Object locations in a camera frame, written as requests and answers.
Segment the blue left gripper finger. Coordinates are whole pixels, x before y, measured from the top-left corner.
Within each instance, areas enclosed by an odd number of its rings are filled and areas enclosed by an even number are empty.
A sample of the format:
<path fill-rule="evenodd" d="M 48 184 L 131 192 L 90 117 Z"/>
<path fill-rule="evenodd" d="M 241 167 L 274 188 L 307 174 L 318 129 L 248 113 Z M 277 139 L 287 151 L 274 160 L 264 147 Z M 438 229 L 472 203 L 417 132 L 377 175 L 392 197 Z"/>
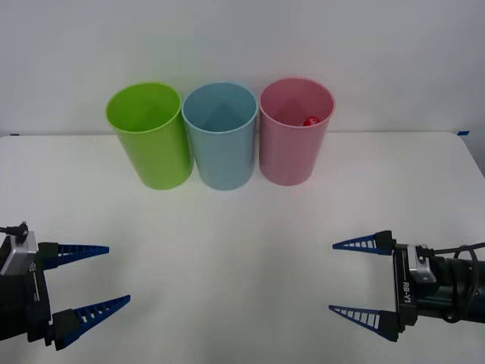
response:
<path fill-rule="evenodd" d="M 90 329 L 100 324 L 130 302 L 131 295 L 76 309 L 66 309 L 52 316 L 45 335 L 45 345 L 63 350 Z"/>
<path fill-rule="evenodd" d="M 109 253 L 108 246 L 73 245 L 42 242 L 38 254 L 44 270 Z"/>

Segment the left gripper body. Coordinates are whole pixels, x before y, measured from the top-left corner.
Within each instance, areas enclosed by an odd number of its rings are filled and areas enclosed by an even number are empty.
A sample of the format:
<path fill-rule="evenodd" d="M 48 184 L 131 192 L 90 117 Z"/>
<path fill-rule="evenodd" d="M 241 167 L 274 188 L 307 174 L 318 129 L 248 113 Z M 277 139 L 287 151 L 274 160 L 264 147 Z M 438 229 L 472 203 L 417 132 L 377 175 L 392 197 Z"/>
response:
<path fill-rule="evenodd" d="M 45 340 L 51 318 L 44 269 L 37 253 L 24 275 L 1 277 L 1 339 L 25 334 L 29 342 Z"/>

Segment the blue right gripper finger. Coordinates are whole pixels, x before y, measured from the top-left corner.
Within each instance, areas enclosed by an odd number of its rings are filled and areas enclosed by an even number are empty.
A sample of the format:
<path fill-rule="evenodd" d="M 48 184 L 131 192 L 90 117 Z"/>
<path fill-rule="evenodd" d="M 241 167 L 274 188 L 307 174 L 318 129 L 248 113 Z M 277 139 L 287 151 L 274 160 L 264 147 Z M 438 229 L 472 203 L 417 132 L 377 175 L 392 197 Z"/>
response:
<path fill-rule="evenodd" d="M 396 246 L 392 231 L 381 231 L 372 235 L 345 240 L 332 245 L 336 250 L 370 253 L 380 256 L 391 256 Z"/>
<path fill-rule="evenodd" d="M 374 332 L 388 341 L 397 342 L 399 338 L 400 324 L 396 312 L 335 305 L 329 305 L 328 308 L 337 315 Z"/>

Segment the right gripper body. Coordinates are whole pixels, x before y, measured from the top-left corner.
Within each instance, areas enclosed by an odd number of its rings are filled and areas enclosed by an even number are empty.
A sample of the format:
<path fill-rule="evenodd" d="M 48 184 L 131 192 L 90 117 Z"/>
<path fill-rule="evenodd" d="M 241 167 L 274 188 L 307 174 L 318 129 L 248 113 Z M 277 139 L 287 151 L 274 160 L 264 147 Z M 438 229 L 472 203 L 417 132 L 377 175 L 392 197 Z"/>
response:
<path fill-rule="evenodd" d="M 398 332 L 420 316 L 441 319 L 452 311 L 452 289 L 443 281 L 437 262 L 418 258 L 415 246 L 398 244 L 393 252 Z"/>

